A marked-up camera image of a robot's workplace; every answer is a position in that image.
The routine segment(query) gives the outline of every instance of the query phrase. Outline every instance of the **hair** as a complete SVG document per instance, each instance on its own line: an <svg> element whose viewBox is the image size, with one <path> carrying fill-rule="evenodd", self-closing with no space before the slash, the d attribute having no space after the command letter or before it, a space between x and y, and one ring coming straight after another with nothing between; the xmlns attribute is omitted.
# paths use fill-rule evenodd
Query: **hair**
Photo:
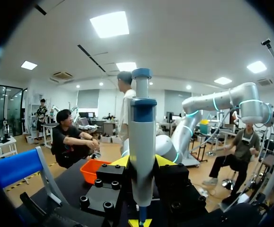
<svg viewBox="0 0 274 227"><path fill-rule="evenodd" d="M132 84L132 73L131 72L126 72L122 71L118 74L117 79L122 80L125 84L131 85Z"/></svg>
<svg viewBox="0 0 274 227"><path fill-rule="evenodd" d="M57 113L56 121L60 124L60 122L65 121L71 115L70 110L64 109Z"/></svg>

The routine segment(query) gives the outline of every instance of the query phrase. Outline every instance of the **orange plastic basket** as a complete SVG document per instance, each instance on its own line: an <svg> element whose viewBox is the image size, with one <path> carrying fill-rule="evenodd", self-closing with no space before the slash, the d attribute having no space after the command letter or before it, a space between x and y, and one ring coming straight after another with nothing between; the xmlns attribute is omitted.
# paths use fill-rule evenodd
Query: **orange plastic basket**
<svg viewBox="0 0 274 227"><path fill-rule="evenodd" d="M102 164L110 164L110 162L91 159L80 168L86 182L91 184L95 183L95 180L97 179L96 171Z"/></svg>

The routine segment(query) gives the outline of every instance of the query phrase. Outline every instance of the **square ceiling panel light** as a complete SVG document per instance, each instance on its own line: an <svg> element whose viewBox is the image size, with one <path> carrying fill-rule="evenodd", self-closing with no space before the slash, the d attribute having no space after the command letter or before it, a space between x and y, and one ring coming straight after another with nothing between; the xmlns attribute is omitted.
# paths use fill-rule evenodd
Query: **square ceiling panel light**
<svg viewBox="0 0 274 227"><path fill-rule="evenodd" d="M90 22L100 38L129 34L124 11L94 17L90 19Z"/></svg>
<svg viewBox="0 0 274 227"><path fill-rule="evenodd" d="M116 63L118 69L120 72L127 71L131 72L137 68L137 65L135 62L123 62L123 63Z"/></svg>
<svg viewBox="0 0 274 227"><path fill-rule="evenodd" d="M261 61L256 61L247 66L247 68L252 71L253 73L260 73L265 71L267 68Z"/></svg>
<svg viewBox="0 0 274 227"><path fill-rule="evenodd" d="M232 80L231 79L227 79L225 77L221 77L219 79L216 79L214 82L217 83L217 84L225 85L225 84L229 84L230 82L232 82Z"/></svg>
<svg viewBox="0 0 274 227"><path fill-rule="evenodd" d="M23 64L21 65L22 68L24 69L28 69L28 70L33 70L34 68L36 68L36 64L34 63L31 63L29 61L25 61L23 62Z"/></svg>

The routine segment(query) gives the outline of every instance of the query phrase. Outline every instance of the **man in gray t-shirt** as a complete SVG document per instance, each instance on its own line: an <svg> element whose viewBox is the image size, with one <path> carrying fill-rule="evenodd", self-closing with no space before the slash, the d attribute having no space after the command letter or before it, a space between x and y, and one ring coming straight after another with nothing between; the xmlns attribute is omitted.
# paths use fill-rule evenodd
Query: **man in gray t-shirt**
<svg viewBox="0 0 274 227"><path fill-rule="evenodd" d="M260 138L254 132L252 127L253 124L246 124L246 128L237 133L233 142L230 145L225 146L224 150L227 152L230 152L234 146L236 146L236 151L233 154L216 158L211 173L209 174L211 179L208 181L203 181L204 185L216 185L218 183L218 174L221 167L230 166L231 169L239 173L235 186L231 192L231 197L234 198L240 186L246 180L247 168L251 156L259 155Z"/></svg>

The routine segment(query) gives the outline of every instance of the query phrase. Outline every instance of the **ceiling vent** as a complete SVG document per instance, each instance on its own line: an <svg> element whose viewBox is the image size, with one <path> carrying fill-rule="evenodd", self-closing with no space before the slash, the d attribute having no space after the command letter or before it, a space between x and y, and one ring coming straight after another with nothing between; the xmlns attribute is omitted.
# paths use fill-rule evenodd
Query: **ceiling vent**
<svg viewBox="0 0 274 227"><path fill-rule="evenodd" d="M68 72L57 72L50 77L50 80L56 83L65 83L73 80L74 77Z"/></svg>
<svg viewBox="0 0 274 227"><path fill-rule="evenodd" d="M273 84L271 79L260 79L257 81L257 83L263 87L270 86Z"/></svg>

